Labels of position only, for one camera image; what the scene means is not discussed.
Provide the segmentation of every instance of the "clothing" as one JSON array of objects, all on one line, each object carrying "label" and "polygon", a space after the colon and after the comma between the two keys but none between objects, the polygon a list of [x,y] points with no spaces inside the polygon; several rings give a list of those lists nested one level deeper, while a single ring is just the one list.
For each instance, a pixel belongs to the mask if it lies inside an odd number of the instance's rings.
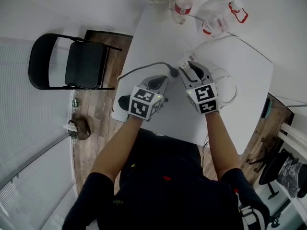
[{"label": "clothing", "polygon": [[238,192],[243,205],[253,206],[269,222],[269,210],[240,169],[220,181],[202,174],[196,145],[140,130],[114,196],[112,181],[91,173],[68,213],[63,229],[85,229],[97,219],[100,229],[133,227],[242,229]]}]

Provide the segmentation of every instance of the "red handle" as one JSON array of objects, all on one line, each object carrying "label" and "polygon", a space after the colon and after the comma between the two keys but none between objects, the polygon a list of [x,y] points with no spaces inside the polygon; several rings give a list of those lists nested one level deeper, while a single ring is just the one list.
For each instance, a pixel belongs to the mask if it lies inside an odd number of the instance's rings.
[{"label": "red handle", "polygon": [[243,24],[243,23],[246,21],[246,19],[248,18],[248,13],[246,13],[245,10],[242,8],[242,10],[243,10],[244,13],[245,13],[245,16],[244,16],[243,20],[240,21],[240,20],[238,19],[237,15],[236,15],[237,13],[239,13],[240,10],[238,10],[238,11],[237,11],[237,10],[233,10],[232,7],[231,7],[231,5],[230,5],[230,3],[229,3],[228,5],[229,5],[229,8],[230,8],[231,13],[233,13],[233,14],[235,15],[237,21],[239,21],[241,24]]}]

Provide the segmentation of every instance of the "plastic bottle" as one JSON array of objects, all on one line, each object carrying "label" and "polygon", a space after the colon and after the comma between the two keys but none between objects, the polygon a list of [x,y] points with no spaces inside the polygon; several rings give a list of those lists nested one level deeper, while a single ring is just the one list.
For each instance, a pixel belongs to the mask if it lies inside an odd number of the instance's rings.
[{"label": "plastic bottle", "polygon": [[248,14],[243,9],[243,3],[240,0],[233,0],[218,11],[212,11],[201,25],[199,34],[206,38],[216,39],[235,23],[244,23],[247,17]]},{"label": "plastic bottle", "polygon": [[155,8],[157,19],[160,21],[167,18],[167,10],[169,7],[169,0],[151,0]]},{"label": "plastic bottle", "polygon": [[75,114],[77,108],[79,107],[79,90],[74,93],[74,97],[72,100],[72,115]]},{"label": "plastic bottle", "polygon": [[175,22],[183,24],[193,5],[192,0],[176,0],[175,2]]}]

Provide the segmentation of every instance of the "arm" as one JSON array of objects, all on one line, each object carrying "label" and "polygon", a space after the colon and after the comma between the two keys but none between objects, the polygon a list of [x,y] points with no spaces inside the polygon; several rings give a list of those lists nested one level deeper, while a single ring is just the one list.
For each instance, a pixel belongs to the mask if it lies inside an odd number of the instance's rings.
[{"label": "arm", "polygon": [[239,156],[218,112],[206,114],[212,161],[218,180],[230,169],[239,168]]},{"label": "arm", "polygon": [[129,156],[142,123],[143,119],[131,115],[98,154],[91,173],[104,174],[114,183]]}]

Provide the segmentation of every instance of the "chair seat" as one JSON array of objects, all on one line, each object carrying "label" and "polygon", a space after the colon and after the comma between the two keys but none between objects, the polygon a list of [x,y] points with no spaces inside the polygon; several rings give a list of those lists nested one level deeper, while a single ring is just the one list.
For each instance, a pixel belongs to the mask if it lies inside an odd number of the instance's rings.
[{"label": "chair seat", "polygon": [[100,86],[106,62],[107,47],[101,43],[72,43],[66,66],[67,85],[96,89]]}]

